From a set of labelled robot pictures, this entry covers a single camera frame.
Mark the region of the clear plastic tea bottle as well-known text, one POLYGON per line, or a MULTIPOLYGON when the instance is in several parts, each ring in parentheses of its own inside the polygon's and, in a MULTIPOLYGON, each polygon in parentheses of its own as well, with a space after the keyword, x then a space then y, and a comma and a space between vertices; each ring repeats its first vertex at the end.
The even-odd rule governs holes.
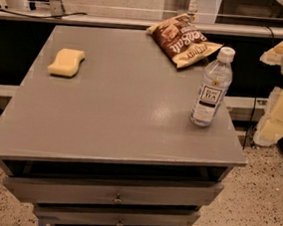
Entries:
POLYGON ((211 124, 232 81, 231 62, 235 51, 222 47, 217 58, 204 69, 197 98, 190 113, 194 124, 206 127, 211 124))

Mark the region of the brown chip bag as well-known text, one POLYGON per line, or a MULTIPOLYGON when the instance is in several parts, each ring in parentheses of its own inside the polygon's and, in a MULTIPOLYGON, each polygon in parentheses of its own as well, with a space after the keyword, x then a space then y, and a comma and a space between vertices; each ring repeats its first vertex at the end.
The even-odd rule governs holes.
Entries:
POLYGON ((209 42, 186 13, 165 19, 146 30, 178 69, 189 67, 221 48, 220 44, 209 42))

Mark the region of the middle grey drawer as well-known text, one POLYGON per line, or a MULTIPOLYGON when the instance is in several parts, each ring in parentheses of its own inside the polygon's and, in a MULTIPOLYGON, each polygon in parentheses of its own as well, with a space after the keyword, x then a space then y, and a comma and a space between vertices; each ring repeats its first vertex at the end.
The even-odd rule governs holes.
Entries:
POLYGON ((39 219, 53 224, 95 226, 191 226, 200 213, 184 208, 141 208, 137 206, 44 207, 36 206, 39 219))

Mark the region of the top grey drawer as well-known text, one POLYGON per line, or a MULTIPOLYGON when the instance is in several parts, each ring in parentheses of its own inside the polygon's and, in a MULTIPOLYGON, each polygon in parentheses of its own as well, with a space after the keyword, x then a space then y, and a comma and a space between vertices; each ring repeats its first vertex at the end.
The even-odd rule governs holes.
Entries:
POLYGON ((44 204, 208 205, 220 182, 7 177, 5 187, 23 202, 44 204))

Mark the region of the yellow sponge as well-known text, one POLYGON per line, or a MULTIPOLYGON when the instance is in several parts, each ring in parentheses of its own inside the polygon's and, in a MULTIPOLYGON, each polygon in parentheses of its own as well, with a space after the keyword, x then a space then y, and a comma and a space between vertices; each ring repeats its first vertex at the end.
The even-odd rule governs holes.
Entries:
POLYGON ((85 59, 85 54, 82 50, 61 49, 56 54, 55 61, 48 66, 48 72, 60 77, 73 77, 85 59))

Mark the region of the grey drawer cabinet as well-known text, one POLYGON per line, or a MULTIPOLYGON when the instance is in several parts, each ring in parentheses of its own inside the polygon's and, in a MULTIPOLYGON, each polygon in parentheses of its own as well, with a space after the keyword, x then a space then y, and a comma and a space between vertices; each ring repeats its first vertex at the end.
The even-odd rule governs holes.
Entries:
POLYGON ((57 27, 0 117, 5 179, 222 184, 246 160, 226 109, 206 128, 190 120, 201 77, 201 67, 178 70, 144 31, 57 27), (48 72, 62 49, 85 52, 73 77, 48 72))

